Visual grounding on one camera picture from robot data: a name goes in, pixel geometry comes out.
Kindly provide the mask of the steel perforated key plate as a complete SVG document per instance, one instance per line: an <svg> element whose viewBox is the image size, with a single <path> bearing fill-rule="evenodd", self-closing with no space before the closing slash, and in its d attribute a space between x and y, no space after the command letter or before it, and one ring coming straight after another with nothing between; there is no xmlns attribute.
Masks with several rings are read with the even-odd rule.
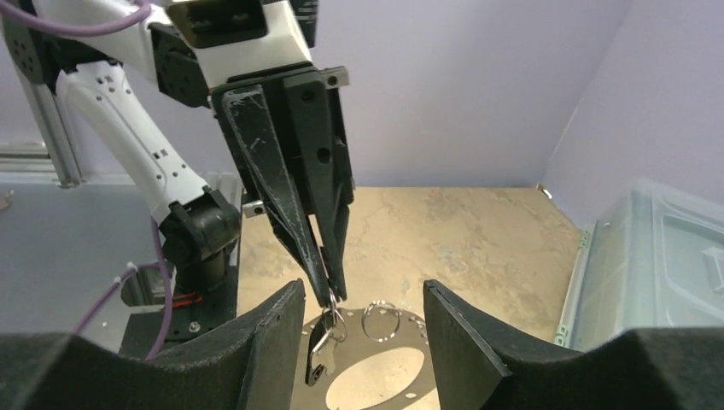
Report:
<svg viewBox="0 0 724 410"><path fill-rule="evenodd" d="M335 350L336 369L305 383L311 319L301 331L293 409L408 409L431 407L435 376L424 319L385 302L341 309L347 339Z"/></svg>

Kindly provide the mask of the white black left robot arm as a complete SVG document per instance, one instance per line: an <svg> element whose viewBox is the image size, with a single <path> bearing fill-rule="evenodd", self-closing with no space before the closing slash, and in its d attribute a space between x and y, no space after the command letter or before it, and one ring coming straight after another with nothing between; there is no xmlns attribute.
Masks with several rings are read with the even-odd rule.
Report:
<svg viewBox="0 0 724 410"><path fill-rule="evenodd" d="M306 273L318 304L347 298L343 268L354 182L339 90L317 68L315 1L4 1L16 66L77 109L140 190L178 285L209 292L241 232L225 200L172 147L126 76L218 121L250 213Z"/></svg>

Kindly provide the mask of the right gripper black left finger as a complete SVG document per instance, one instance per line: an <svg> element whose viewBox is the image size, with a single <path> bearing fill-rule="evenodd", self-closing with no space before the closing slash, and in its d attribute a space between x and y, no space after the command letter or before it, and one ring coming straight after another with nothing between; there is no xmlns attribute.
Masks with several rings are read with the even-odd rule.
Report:
<svg viewBox="0 0 724 410"><path fill-rule="evenodd" d="M4 409L288 409L306 292L294 280L257 307L140 360L69 333L1 337Z"/></svg>

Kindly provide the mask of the keys with black tag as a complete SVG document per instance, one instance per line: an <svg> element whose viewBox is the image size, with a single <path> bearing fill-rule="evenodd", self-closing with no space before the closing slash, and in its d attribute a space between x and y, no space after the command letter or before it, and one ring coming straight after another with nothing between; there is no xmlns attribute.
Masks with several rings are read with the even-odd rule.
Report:
<svg viewBox="0 0 724 410"><path fill-rule="evenodd" d="M339 308L325 309L315 323L307 349L305 383L314 386L336 369L335 350L347 339L347 325Z"/></svg>

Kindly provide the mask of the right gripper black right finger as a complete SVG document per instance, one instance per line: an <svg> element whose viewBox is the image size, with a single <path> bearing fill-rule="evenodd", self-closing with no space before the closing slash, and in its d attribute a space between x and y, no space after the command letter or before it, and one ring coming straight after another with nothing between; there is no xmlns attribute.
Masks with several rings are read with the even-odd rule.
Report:
<svg viewBox="0 0 724 410"><path fill-rule="evenodd" d="M638 328L580 352L515 328L441 282L423 311L444 409L720 409L720 328Z"/></svg>

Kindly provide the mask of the clear green plastic storage box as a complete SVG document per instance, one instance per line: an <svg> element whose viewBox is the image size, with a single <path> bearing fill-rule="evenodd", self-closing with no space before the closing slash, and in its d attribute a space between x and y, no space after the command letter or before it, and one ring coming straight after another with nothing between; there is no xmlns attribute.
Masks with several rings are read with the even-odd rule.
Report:
<svg viewBox="0 0 724 410"><path fill-rule="evenodd" d="M722 205L637 179L583 230L552 341L587 351L634 328L722 325Z"/></svg>

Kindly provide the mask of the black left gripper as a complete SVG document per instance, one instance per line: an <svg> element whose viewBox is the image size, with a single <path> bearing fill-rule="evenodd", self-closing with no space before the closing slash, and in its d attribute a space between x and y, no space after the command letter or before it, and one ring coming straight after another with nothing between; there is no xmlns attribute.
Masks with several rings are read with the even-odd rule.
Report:
<svg viewBox="0 0 724 410"><path fill-rule="evenodd" d="M318 305L347 298L353 174L339 89L311 65L234 78L210 104L251 201L305 270Z"/></svg>

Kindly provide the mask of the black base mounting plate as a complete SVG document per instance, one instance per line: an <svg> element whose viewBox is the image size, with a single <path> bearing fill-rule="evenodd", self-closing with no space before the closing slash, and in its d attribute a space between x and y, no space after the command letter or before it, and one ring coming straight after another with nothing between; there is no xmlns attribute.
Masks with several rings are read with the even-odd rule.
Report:
<svg viewBox="0 0 724 410"><path fill-rule="evenodd" d="M160 224L172 269L171 320L161 349L186 343L236 317L241 215L217 189L174 202Z"/></svg>

